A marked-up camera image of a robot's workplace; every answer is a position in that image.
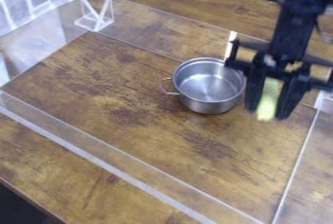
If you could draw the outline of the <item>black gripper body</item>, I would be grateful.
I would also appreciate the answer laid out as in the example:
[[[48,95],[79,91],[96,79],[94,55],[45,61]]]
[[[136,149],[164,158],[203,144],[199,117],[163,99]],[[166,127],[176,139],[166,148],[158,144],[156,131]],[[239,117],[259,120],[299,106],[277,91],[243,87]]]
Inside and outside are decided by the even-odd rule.
[[[253,81],[251,77],[259,78],[262,81],[269,77],[282,82],[290,82],[294,78],[302,77],[305,79],[308,91],[310,89],[317,89],[333,92],[333,75],[326,81],[312,78],[309,75],[310,67],[313,65],[333,68],[333,61],[305,54],[303,59],[299,61],[301,67],[297,70],[287,71],[286,66],[294,64],[295,61],[274,59],[266,52],[265,43],[241,42],[239,39],[235,38],[229,44],[230,52],[226,57],[225,65],[231,69],[242,71],[249,82]],[[246,48],[257,52],[251,62],[237,59],[239,48]]]

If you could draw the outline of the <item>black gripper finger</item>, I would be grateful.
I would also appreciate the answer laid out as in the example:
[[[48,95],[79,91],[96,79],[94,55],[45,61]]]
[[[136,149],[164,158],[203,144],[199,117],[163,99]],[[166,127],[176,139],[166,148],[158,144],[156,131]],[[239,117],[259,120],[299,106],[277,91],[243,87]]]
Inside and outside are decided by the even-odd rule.
[[[278,120],[287,119],[302,100],[305,93],[310,90],[309,74],[293,73],[291,77],[285,81],[281,94],[278,97],[275,118]]]
[[[263,82],[266,78],[266,68],[253,66],[246,82],[246,99],[245,105],[249,111],[255,111],[262,98]]]

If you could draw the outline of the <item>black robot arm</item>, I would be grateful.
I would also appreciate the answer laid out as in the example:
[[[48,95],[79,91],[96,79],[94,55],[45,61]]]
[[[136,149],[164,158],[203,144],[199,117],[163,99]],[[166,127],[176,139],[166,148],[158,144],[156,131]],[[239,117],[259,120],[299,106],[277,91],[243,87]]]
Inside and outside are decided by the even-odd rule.
[[[259,108],[265,81],[271,78],[282,82],[274,118],[283,120],[306,92],[313,89],[333,91],[333,73],[325,81],[310,76],[313,65],[330,67],[333,62],[306,56],[310,35],[320,29],[318,17],[333,0],[277,0],[277,3],[281,11],[267,47],[257,49],[253,60],[246,62],[237,58],[245,44],[233,40],[225,65],[247,77],[245,105],[249,111]]]

